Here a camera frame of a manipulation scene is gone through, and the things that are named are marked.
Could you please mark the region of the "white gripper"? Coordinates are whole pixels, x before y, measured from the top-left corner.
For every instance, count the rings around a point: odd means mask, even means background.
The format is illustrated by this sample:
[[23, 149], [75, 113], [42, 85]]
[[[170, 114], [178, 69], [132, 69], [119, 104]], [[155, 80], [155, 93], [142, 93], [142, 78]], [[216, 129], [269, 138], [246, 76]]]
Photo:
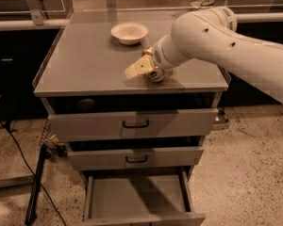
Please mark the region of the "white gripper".
[[149, 55], [142, 56], [125, 70], [127, 78], [134, 78], [152, 72], [156, 66], [166, 71], [185, 63], [188, 58], [183, 55], [166, 35], [152, 47], [153, 59]]

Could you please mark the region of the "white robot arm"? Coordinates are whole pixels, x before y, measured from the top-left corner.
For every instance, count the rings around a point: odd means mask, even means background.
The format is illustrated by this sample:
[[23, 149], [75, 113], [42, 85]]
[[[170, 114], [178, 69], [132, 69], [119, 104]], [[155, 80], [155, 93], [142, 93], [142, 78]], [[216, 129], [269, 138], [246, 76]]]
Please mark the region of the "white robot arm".
[[185, 13], [125, 75], [168, 71], [195, 58], [226, 69], [283, 104], [283, 44], [246, 37], [236, 29], [237, 17], [227, 7]]

